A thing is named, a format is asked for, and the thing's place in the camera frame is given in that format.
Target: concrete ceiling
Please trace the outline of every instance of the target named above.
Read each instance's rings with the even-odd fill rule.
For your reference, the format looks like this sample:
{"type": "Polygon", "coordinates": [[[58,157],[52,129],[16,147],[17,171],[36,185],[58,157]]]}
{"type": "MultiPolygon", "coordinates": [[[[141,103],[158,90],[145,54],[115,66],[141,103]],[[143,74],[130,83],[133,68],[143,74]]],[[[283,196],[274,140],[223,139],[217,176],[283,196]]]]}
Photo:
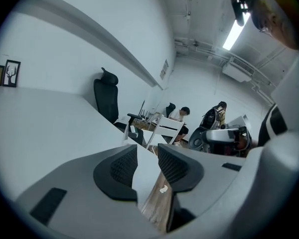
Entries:
{"type": "MultiPolygon", "coordinates": [[[[199,45],[205,45],[203,42],[211,44],[211,49],[214,46],[223,46],[235,20],[230,0],[164,1],[175,40],[192,45],[192,40],[195,39],[199,45]]],[[[298,54],[268,35],[260,33],[251,19],[248,20],[231,52],[259,69],[274,85],[282,80],[298,54]]],[[[202,60],[207,59],[204,54],[200,56],[202,60]]],[[[255,77],[257,76],[260,80],[263,78],[259,73],[255,74],[255,77]]],[[[273,89],[265,86],[264,91],[270,94],[273,89]]]]}

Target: light fixture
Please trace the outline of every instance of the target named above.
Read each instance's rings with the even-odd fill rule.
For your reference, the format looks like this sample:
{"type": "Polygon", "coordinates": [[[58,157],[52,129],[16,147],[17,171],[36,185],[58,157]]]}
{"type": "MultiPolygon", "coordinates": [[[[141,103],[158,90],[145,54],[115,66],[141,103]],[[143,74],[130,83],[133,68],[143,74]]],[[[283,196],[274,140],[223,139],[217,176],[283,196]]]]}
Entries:
{"type": "Polygon", "coordinates": [[[226,50],[230,50],[231,47],[233,47],[235,41],[237,40],[238,36],[240,35],[241,31],[243,30],[244,26],[247,23],[247,20],[249,19],[250,13],[243,13],[244,22],[245,24],[243,26],[239,26],[237,24],[237,20],[235,20],[233,27],[230,30],[230,33],[223,45],[223,48],[226,50]]]}

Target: black hair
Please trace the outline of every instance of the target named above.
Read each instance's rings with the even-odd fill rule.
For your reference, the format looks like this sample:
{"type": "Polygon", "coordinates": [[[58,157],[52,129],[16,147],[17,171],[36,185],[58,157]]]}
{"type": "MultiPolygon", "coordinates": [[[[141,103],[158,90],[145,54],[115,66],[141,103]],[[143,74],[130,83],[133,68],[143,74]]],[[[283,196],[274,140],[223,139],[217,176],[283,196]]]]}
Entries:
{"type": "Polygon", "coordinates": [[[190,109],[188,107],[183,107],[182,109],[180,109],[181,111],[184,111],[187,113],[187,115],[190,114],[190,109]]]}
{"type": "Polygon", "coordinates": [[[227,104],[226,104],[226,102],[224,102],[224,101],[221,101],[219,104],[218,104],[218,106],[221,106],[222,108],[227,108],[227,104]]]}

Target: floor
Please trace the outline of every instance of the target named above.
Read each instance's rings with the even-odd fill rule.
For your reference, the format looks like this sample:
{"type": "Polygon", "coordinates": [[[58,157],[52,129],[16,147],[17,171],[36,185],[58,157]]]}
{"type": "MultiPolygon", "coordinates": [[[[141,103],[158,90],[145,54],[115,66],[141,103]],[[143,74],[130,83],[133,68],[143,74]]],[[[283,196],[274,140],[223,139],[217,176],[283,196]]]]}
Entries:
{"type": "MultiPolygon", "coordinates": [[[[154,127],[148,129],[148,125],[139,121],[135,124],[139,129],[153,131],[154,127]]],[[[171,140],[171,137],[163,136],[166,142],[171,140]]],[[[183,148],[188,148],[188,144],[184,141],[180,142],[183,148]]],[[[154,154],[157,155],[157,147],[154,147],[154,154]]],[[[168,223],[170,206],[172,200],[172,189],[162,173],[159,174],[156,184],[154,185],[148,199],[141,208],[141,213],[153,223],[153,225],[162,233],[166,233],[166,225],[168,223]]]]}

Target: framed deer artwork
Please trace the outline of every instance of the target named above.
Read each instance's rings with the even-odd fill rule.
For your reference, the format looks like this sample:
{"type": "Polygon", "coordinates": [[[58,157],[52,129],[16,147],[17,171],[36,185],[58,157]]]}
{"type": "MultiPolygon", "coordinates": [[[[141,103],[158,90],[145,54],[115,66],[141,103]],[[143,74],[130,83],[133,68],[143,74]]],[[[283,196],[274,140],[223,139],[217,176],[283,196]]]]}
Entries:
{"type": "Polygon", "coordinates": [[[18,79],[18,73],[21,62],[7,60],[5,64],[5,72],[3,77],[3,86],[16,87],[16,81],[18,79]]]}

